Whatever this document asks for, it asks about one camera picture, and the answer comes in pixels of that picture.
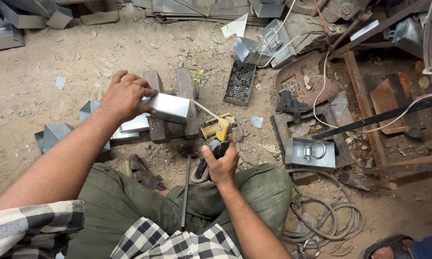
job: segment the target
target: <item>leg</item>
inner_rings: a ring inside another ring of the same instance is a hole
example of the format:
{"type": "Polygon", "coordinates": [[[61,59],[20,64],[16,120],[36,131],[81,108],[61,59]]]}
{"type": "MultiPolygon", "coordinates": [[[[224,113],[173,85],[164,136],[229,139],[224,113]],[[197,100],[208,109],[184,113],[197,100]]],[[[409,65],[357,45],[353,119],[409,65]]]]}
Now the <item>leg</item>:
{"type": "MultiPolygon", "coordinates": [[[[270,230],[280,237],[292,195],[288,173],[277,165],[258,165],[236,173],[235,184],[270,230]]],[[[183,193],[184,187],[177,186],[167,197],[182,206],[183,193]]],[[[241,251],[229,213],[213,183],[189,186],[185,223],[185,230],[197,235],[219,224],[241,251]]]]}
{"type": "Polygon", "coordinates": [[[70,242],[67,259],[107,258],[141,217],[169,234],[180,227],[181,208],[104,164],[94,164],[78,198],[85,202],[85,228],[70,242]]]}

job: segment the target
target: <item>wrench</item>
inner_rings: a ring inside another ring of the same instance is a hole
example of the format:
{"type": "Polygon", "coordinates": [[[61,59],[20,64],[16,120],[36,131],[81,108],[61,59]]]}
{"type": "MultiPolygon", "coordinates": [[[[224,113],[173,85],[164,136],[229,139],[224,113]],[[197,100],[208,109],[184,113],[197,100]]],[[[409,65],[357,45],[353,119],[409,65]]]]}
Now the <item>wrench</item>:
{"type": "MultiPolygon", "coordinates": [[[[312,20],[311,18],[307,18],[307,23],[308,24],[315,24],[315,25],[318,25],[318,26],[321,26],[321,27],[324,27],[324,25],[322,24],[322,23],[319,23],[319,22],[317,22],[317,21],[314,21],[314,20],[312,20]]],[[[328,29],[331,31],[331,32],[336,32],[336,30],[333,30],[331,27],[329,27],[328,26],[328,29]]]]}

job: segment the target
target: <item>red wire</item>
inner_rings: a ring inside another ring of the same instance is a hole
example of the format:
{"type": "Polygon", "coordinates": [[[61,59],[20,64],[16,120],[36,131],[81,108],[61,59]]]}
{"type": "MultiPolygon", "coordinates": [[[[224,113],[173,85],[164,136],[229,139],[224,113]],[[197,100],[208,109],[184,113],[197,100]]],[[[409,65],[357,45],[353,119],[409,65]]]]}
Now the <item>red wire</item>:
{"type": "MultiPolygon", "coordinates": [[[[326,25],[325,19],[323,19],[323,16],[321,15],[320,9],[318,8],[317,0],[314,0],[315,8],[317,9],[318,15],[320,16],[321,21],[323,22],[323,25],[325,26],[325,32],[328,32],[328,25],[326,25]]],[[[326,42],[330,44],[328,35],[326,35],[326,42]]]]}

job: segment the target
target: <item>dusty ground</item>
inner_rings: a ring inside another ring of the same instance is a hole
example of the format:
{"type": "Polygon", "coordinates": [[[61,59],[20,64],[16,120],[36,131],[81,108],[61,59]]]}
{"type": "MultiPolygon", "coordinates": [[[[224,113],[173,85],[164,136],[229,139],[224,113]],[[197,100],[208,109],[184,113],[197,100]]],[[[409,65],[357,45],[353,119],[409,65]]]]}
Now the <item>dusty ground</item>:
{"type": "MultiPolygon", "coordinates": [[[[247,135],[240,147],[250,160],[282,165],[281,159],[275,158],[258,145],[275,145],[278,149],[269,119],[277,104],[273,95],[273,82],[277,71],[266,69],[257,74],[261,79],[259,83],[262,90],[253,88],[246,109],[222,102],[229,74],[227,71],[232,63],[231,44],[235,39],[227,38],[225,43],[215,46],[211,37],[212,30],[216,35],[220,32],[214,23],[199,21],[163,26],[153,19],[144,19],[143,12],[128,6],[121,10],[121,20],[117,24],[84,26],[75,20],[65,30],[51,30],[47,34],[46,30],[27,31],[25,47],[0,51],[0,195],[40,156],[34,133],[43,130],[44,124],[50,123],[64,122],[77,126],[78,111],[87,100],[102,98],[99,93],[105,93],[110,79],[98,79],[92,70],[105,69],[107,61],[116,59],[118,61],[113,63],[114,73],[128,69],[141,75],[143,71],[157,70],[165,89],[172,90],[176,89],[174,68],[180,66],[181,61],[184,66],[188,66],[195,58],[197,65],[206,69],[205,73],[211,71],[211,75],[206,76],[207,83],[200,85],[200,103],[213,112],[231,112],[239,119],[247,135]],[[193,38],[193,42],[185,39],[186,36],[193,38]],[[189,49],[188,52],[193,57],[179,57],[185,48],[189,49]],[[209,52],[213,53],[212,58],[208,57],[209,52]],[[55,87],[57,76],[67,78],[63,90],[55,87]],[[95,83],[103,85],[93,94],[96,90],[95,83]],[[253,114],[264,117],[261,130],[249,125],[253,114]]],[[[248,26],[245,37],[257,39],[258,33],[257,27],[248,26]]],[[[371,68],[375,66],[374,63],[367,61],[368,58],[363,57],[362,74],[364,71],[377,74],[377,70],[371,68]]],[[[394,65],[394,62],[382,58],[377,69],[398,72],[397,70],[406,68],[414,82],[414,93],[419,96],[417,79],[420,73],[414,69],[414,62],[406,63],[405,66],[399,66],[400,62],[394,65]]],[[[328,77],[338,82],[340,90],[347,92],[351,112],[354,119],[358,119],[358,104],[345,63],[334,60],[329,69],[328,77]]],[[[427,93],[431,90],[431,87],[422,89],[427,93]]],[[[420,115],[422,118],[432,118],[432,109],[420,115]]],[[[199,123],[207,119],[203,112],[198,116],[199,123]]],[[[415,141],[416,147],[407,151],[408,158],[432,154],[432,148],[429,148],[432,145],[432,119],[429,120],[427,131],[424,141],[415,141]]],[[[356,145],[355,149],[353,145],[350,146],[355,156],[352,167],[365,167],[372,152],[370,149],[360,148],[362,145],[369,145],[367,140],[360,138],[357,142],[361,145],[356,145]]],[[[195,145],[200,147],[203,143],[204,141],[199,140],[195,145]]],[[[112,150],[107,158],[104,157],[104,162],[113,168],[129,174],[127,158],[132,153],[137,153],[151,171],[159,173],[165,179],[169,188],[183,184],[186,165],[185,159],[179,156],[180,144],[188,146],[192,143],[173,141],[169,145],[157,146],[144,134],[144,138],[139,141],[112,144],[112,150]]],[[[390,148],[387,154],[394,155],[395,160],[407,159],[392,152],[390,148]]],[[[300,188],[306,194],[331,200],[343,196],[332,183],[323,179],[314,182],[312,186],[300,188]]],[[[424,180],[402,185],[396,191],[369,194],[353,189],[351,195],[364,211],[366,224],[362,233],[353,241],[351,253],[344,258],[357,258],[368,245],[393,233],[404,233],[415,239],[432,235],[432,227],[426,225],[427,221],[432,220],[432,174],[424,180]]],[[[323,214],[323,211],[324,208],[319,205],[308,208],[308,212],[314,217],[319,213],[323,214]]],[[[338,227],[341,230],[345,227],[348,211],[343,209],[339,215],[342,216],[338,227]]],[[[325,229],[329,229],[329,224],[325,224],[325,229]]],[[[289,217],[286,227],[295,230],[297,220],[293,216],[289,217]]],[[[348,241],[342,247],[350,246],[351,242],[348,241]]],[[[334,243],[327,245],[320,258],[332,258],[333,256],[326,252],[334,246],[334,243]]]]}

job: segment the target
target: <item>black and white checkered cloth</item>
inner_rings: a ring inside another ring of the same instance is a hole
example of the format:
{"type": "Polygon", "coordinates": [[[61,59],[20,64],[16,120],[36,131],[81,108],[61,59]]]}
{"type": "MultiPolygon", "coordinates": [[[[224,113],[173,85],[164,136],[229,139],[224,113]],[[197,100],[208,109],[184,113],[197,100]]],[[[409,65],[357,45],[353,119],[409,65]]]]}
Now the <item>black and white checkered cloth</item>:
{"type": "MultiPolygon", "coordinates": [[[[83,202],[61,201],[0,211],[0,258],[50,259],[67,252],[69,240],[83,229],[83,202]]],[[[215,225],[202,235],[177,231],[168,236],[141,218],[128,229],[112,259],[241,259],[227,233],[215,225]]]]}

